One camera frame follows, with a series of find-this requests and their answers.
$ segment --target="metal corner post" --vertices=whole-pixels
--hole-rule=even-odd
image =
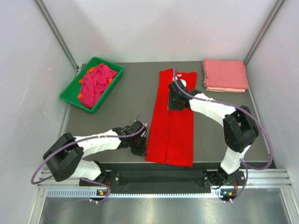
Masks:
[[[251,57],[253,56],[253,54],[256,51],[259,44],[261,43],[263,37],[267,33],[270,25],[273,23],[276,15],[278,14],[279,10],[281,9],[281,7],[283,6],[284,3],[285,3],[285,0],[277,0],[277,2],[275,4],[274,8],[272,9],[269,17],[267,18],[266,22],[264,23],[261,31],[259,32],[257,38],[255,39],[253,45],[251,46],[250,51],[248,52],[248,54],[246,55],[246,57],[244,59],[244,64],[245,65],[247,65],[248,62],[250,61]]]
[[[65,44],[59,30],[57,29],[54,21],[52,20],[52,17],[50,16],[45,4],[42,0],[33,0],[40,12],[42,13],[43,17],[45,18],[47,24],[49,25],[49,28],[51,29],[52,33],[54,34],[55,38],[57,39],[58,43],[60,44],[62,50],[64,51],[65,55],[69,59],[71,65],[75,70],[78,70],[78,65],[74,59],[74,57],[71,55],[70,50],[68,49],[67,45]]]

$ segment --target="gray metal floor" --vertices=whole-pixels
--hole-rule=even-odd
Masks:
[[[56,216],[77,198],[47,198]],[[233,204],[213,198],[111,198],[103,204],[79,202],[40,224],[290,224],[280,189],[246,189]]]
[[[206,91],[202,62],[152,62],[122,63],[124,75],[96,114],[89,114],[77,107],[71,108],[67,132],[74,136],[86,136],[105,132],[114,127],[124,127],[142,114],[150,125],[153,116],[159,71],[175,68],[181,72],[197,72],[196,88],[209,97],[247,106],[253,114],[254,107],[248,91],[245,93],[223,93]],[[215,121],[198,113],[194,114],[194,162],[221,161],[226,144],[223,129]],[[143,162],[130,149],[105,151],[89,156],[89,160],[100,162]],[[268,153],[260,135],[247,152],[246,161],[267,161]]]

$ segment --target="white backdrop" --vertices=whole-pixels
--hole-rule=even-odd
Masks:
[[[43,0],[77,63],[244,60],[276,0]]]
[[[30,178],[61,127],[59,93],[75,72],[33,1],[0,8],[0,223],[23,224],[36,190]]]
[[[299,2],[285,1],[247,66],[276,162],[287,168],[299,197]]]

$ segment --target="folded pink towel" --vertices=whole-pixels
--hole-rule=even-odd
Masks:
[[[243,61],[205,59],[203,66],[204,84],[207,88],[219,88],[220,91],[224,91],[224,89],[244,91],[249,87]]]
[[[109,79],[114,78],[117,72],[111,70],[107,65],[100,64],[94,71],[84,75],[80,93],[80,102],[87,108],[93,108],[106,88],[109,86]]]

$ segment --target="crumpled pink fabric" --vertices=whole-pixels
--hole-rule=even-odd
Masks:
[[[109,86],[109,79],[117,75],[107,65],[100,64],[93,72],[84,75],[80,93],[83,96],[79,99],[83,106],[93,108],[104,91]]]

